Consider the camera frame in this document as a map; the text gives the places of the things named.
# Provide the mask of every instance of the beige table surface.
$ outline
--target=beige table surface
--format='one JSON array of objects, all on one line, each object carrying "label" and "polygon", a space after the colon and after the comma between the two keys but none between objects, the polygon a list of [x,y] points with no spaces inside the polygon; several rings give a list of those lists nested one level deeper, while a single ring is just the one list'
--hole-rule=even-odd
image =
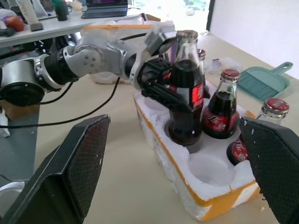
[{"label": "beige table surface", "polygon": [[[263,66],[266,63],[222,41],[213,35],[201,40],[201,47],[207,52],[207,60],[231,57],[239,61],[244,68]],[[219,77],[207,77],[215,85]],[[43,105],[39,122],[55,122],[85,114],[111,94],[112,85],[99,85],[86,76],[76,82],[61,100]],[[184,210],[176,196],[171,182],[166,179],[162,169],[141,132],[132,94],[136,90],[130,85],[119,85],[114,98],[95,115],[110,114],[104,164],[98,187],[95,191],[85,224],[195,224]],[[60,93],[50,93],[44,100],[55,98]],[[298,94],[286,101],[291,105],[287,126],[299,134],[299,112],[296,103]],[[261,104],[242,92],[238,92],[238,104],[255,115]],[[36,167],[65,138],[75,124],[41,127],[38,129],[36,147]],[[244,203],[230,212],[206,221],[207,224],[277,224],[266,201],[261,198]]]}]

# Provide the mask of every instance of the black robot end effector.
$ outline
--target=black robot end effector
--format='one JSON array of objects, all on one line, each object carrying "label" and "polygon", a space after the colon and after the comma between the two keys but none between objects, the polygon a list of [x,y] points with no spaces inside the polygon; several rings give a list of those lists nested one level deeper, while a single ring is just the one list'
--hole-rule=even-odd
[{"label": "black robot end effector", "polygon": [[147,61],[140,69],[138,83],[145,97],[159,102],[173,112],[192,112],[184,98],[169,90],[169,76],[172,64],[162,57]]}]

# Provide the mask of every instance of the bottle neck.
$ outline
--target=bottle neck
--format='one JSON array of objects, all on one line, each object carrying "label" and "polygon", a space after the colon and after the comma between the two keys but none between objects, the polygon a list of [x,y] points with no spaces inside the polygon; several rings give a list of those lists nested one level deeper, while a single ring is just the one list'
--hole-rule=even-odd
[{"label": "bottle neck", "polygon": [[197,55],[197,40],[194,41],[181,41],[178,43],[177,57],[175,62],[182,60],[191,60],[197,67],[199,66],[199,58]]},{"label": "bottle neck", "polygon": [[284,120],[285,120],[286,114],[283,115],[277,115],[277,114],[273,114],[271,112],[268,111],[261,111],[258,116],[256,117],[256,119],[258,120],[265,120],[277,125],[283,125]]},{"label": "bottle neck", "polygon": [[200,74],[203,76],[205,74],[204,59],[199,59],[199,70]]},{"label": "bottle neck", "polygon": [[216,92],[226,92],[230,94],[230,97],[236,98],[237,82],[232,82],[222,78]]}]

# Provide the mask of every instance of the dustpan handle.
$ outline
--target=dustpan handle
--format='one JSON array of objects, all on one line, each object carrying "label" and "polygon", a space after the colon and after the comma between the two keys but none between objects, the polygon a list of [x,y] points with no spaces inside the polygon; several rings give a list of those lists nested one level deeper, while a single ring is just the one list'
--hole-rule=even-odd
[{"label": "dustpan handle", "polygon": [[293,67],[293,63],[285,62],[271,71],[273,75],[280,76]]}]

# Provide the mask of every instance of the table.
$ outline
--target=table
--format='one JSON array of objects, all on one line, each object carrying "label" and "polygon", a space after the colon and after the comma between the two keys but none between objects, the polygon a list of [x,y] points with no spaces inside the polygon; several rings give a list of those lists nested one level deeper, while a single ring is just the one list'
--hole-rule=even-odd
[{"label": "table", "polygon": [[[272,68],[211,34],[204,36],[200,41],[200,45],[207,52],[207,60],[229,56],[239,61],[244,68]],[[219,77],[206,78],[218,85]],[[294,84],[298,87],[298,81],[294,81]],[[51,105],[43,105],[39,122],[62,121],[85,114],[104,102],[112,89],[113,85],[95,84],[85,76],[76,82],[61,100]],[[184,210],[171,182],[164,176],[153,151],[142,135],[132,97],[134,92],[136,90],[130,85],[119,85],[111,102],[95,113],[110,114],[111,125],[100,181],[84,223],[198,224],[199,222],[193,220]],[[53,99],[59,94],[47,94],[44,100]],[[261,103],[245,93],[237,94],[238,104],[257,115]],[[291,105],[287,126],[299,134],[298,122],[295,119],[299,112],[296,98],[297,92],[285,99]],[[36,167],[63,141],[75,123],[38,128]],[[278,224],[267,202],[261,198],[239,205],[230,212],[204,223]]]},{"label": "table", "polygon": [[128,10],[127,16],[94,19],[81,19],[80,17],[82,14],[83,12],[73,11],[68,15],[69,18],[66,21],[58,21],[57,18],[42,20],[40,22],[43,24],[43,30],[40,31],[31,32],[30,27],[26,26],[26,29],[24,31],[17,32],[11,37],[0,37],[0,48],[48,39],[66,34],[73,34],[80,31],[83,27],[94,22],[134,19],[141,16],[141,11],[132,8]]}]

